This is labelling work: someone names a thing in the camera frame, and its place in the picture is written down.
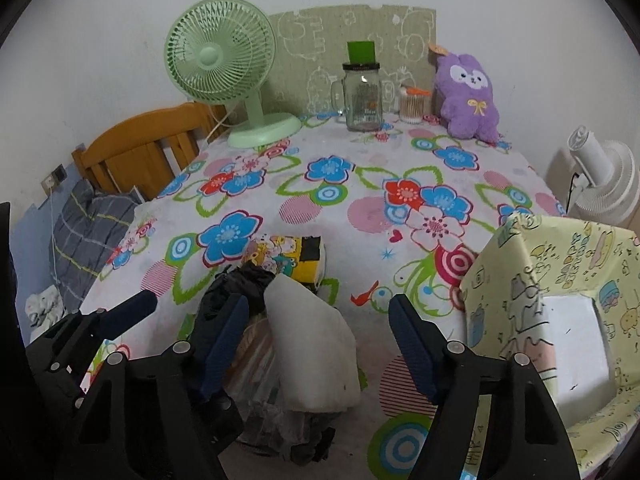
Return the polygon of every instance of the wooden chair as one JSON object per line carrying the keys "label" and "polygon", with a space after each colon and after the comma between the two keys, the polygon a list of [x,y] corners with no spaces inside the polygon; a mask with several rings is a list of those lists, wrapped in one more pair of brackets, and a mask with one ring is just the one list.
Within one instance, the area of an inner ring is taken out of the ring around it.
{"label": "wooden chair", "polygon": [[[75,150],[71,155],[80,175],[95,188],[118,193],[138,186],[151,200],[175,176],[160,141],[166,139],[183,170],[198,155],[194,129],[200,128],[208,134],[214,124],[212,115],[220,120],[225,115],[224,107],[185,103],[154,110],[117,124],[86,150]],[[224,131],[220,126],[216,136]]]}

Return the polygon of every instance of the white wall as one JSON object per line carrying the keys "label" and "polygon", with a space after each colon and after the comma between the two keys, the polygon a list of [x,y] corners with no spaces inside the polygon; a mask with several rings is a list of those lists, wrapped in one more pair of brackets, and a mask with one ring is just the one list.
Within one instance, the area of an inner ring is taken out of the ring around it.
{"label": "white wall", "polygon": [[[0,50],[0,198],[14,202],[14,220],[75,145],[183,99],[162,49],[172,21],[196,1],[30,4]],[[481,60],[500,130],[542,175],[579,123],[640,148],[640,56],[603,0],[250,1],[268,14],[347,3],[435,8],[438,42]]]}

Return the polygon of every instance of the purple plush toy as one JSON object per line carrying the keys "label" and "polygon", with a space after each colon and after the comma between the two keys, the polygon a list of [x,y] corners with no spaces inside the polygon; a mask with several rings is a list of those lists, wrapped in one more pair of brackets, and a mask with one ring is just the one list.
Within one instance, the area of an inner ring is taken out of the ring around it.
{"label": "purple plush toy", "polygon": [[440,56],[435,87],[444,96],[440,115],[449,121],[447,129],[452,137],[477,137],[492,144],[500,140],[494,90],[475,57]]}

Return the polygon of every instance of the fan stand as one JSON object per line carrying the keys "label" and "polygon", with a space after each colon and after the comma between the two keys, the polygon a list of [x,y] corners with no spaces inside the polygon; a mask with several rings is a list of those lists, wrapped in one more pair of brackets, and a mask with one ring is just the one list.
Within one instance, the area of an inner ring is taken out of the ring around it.
{"label": "fan stand", "polygon": [[249,119],[234,126],[228,143],[232,148],[254,148],[292,136],[302,128],[299,118],[286,112],[264,114],[258,92],[244,100]]}

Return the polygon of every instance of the white fan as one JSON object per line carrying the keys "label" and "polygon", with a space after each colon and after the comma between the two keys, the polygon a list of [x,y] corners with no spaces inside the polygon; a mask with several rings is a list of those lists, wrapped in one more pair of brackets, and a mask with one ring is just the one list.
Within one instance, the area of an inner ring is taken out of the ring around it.
{"label": "white fan", "polygon": [[568,210],[584,220],[621,225],[635,211],[640,198],[638,167],[629,147],[617,140],[599,143],[580,126],[567,141],[583,174],[572,183]]}

